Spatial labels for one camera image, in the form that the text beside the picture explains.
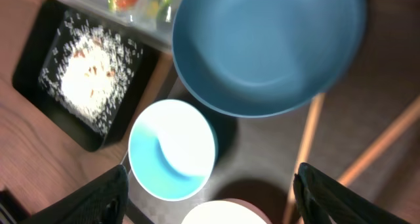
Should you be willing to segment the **light blue bowl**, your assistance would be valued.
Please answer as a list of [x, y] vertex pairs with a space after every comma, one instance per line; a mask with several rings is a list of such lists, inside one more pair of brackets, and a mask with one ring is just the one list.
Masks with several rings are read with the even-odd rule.
[[213, 126], [191, 104], [164, 99], [135, 120], [128, 156], [138, 184], [152, 196], [181, 201], [208, 181], [218, 154]]

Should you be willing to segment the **white pink bowl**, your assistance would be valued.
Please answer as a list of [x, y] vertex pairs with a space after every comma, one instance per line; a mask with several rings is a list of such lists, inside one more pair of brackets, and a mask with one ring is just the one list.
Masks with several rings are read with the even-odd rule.
[[268, 216], [250, 202], [226, 198], [204, 202], [185, 216], [182, 224], [272, 224]]

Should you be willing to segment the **leftover rice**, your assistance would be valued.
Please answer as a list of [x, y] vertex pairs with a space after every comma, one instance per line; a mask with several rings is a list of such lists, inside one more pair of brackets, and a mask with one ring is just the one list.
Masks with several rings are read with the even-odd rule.
[[144, 45], [100, 20], [66, 11], [38, 82], [53, 99], [101, 136], [107, 134]]

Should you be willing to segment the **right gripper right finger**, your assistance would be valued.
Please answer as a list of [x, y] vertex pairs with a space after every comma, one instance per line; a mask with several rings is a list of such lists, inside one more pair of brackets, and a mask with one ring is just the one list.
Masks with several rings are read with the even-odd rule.
[[308, 163], [300, 164], [293, 190], [304, 224], [408, 224]]

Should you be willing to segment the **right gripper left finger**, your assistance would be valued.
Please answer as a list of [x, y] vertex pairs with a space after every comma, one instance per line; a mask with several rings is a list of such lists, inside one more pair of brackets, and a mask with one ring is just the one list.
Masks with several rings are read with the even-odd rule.
[[117, 165], [23, 224], [122, 224], [128, 192], [127, 171]]

